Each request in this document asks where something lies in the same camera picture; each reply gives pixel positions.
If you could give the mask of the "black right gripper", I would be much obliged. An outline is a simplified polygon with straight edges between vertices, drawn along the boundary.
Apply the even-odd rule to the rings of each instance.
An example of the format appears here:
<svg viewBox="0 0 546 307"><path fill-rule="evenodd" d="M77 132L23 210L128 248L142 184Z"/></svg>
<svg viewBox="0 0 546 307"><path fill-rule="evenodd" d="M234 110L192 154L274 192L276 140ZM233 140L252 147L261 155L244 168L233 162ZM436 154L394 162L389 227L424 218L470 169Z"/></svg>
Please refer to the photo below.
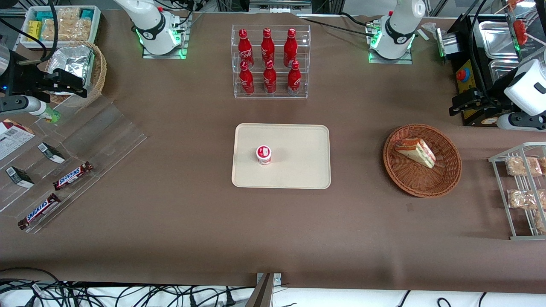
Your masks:
<svg viewBox="0 0 546 307"><path fill-rule="evenodd" d="M87 98L84 80L63 69L54 69L52 73L39 70L35 65L20 66L12 69L12 95L33 97L72 96Z"/></svg>

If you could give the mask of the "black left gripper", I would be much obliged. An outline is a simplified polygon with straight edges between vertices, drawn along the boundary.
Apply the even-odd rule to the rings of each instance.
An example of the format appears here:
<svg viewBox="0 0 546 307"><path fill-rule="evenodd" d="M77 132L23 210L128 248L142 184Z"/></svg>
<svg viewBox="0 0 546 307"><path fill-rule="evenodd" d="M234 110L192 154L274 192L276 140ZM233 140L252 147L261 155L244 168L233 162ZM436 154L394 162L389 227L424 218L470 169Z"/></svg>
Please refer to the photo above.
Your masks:
<svg viewBox="0 0 546 307"><path fill-rule="evenodd" d="M452 98L452 107L449 108L449 116L456 116L464 111L464 116L472 116L480 110L492 108L497 112L503 112L503 106L487 96L487 92L477 87L464 89L466 95L456 95Z"/></svg>

